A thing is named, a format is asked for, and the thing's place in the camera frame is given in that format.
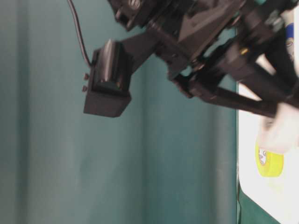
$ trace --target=black cable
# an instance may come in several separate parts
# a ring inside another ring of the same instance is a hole
[[[84,41],[83,41],[83,37],[82,37],[82,32],[81,32],[81,27],[80,27],[80,23],[79,23],[79,18],[78,18],[78,14],[77,11],[75,9],[74,3],[72,2],[72,0],[67,0],[67,2],[69,3],[69,6],[71,8],[71,13],[73,15],[74,18],[74,22],[75,22],[75,26],[76,26],[76,31],[77,31],[77,36],[78,36],[78,40],[79,40],[79,45],[81,48],[81,52],[82,52],[82,56],[85,60],[85,63],[88,65],[88,67],[91,67],[91,63],[90,60],[88,58],[86,49],[85,49],[85,45],[84,45]]]

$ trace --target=robotic arm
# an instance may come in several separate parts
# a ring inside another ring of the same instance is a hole
[[[132,74],[152,55],[168,66],[168,79],[188,98],[275,117],[278,103],[299,108],[299,82],[286,47],[281,14],[298,0],[108,0],[115,19],[127,31],[139,26],[144,33],[117,42],[109,40],[89,62],[78,25],[85,61],[91,71],[84,113],[119,117],[131,101]],[[226,28],[237,35],[214,52],[206,51]],[[256,63],[265,54],[276,70],[268,73]],[[189,76],[181,75],[187,67]],[[251,89],[255,101],[219,87],[227,75]]]

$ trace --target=green backdrop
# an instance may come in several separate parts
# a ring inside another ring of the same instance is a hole
[[[107,1],[75,5],[90,55],[133,34]],[[186,99],[153,56],[121,118],[84,115],[88,70],[65,0],[3,0],[0,43],[1,223],[236,222],[234,110]]]

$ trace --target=yellow roll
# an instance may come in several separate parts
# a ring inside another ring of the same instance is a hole
[[[256,144],[257,169],[263,177],[279,177],[284,169],[284,156],[267,152]]]

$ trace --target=green fabric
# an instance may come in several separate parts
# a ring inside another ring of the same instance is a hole
[[[241,205],[241,218],[239,224],[279,224],[278,221],[246,196],[242,190],[240,191],[239,202]]]
[[[75,5],[89,55],[140,32],[107,1]],[[121,118],[83,114],[88,70],[65,0],[2,1],[0,42],[0,223],[236,222],[234,110],[186,99],[153,56]]]

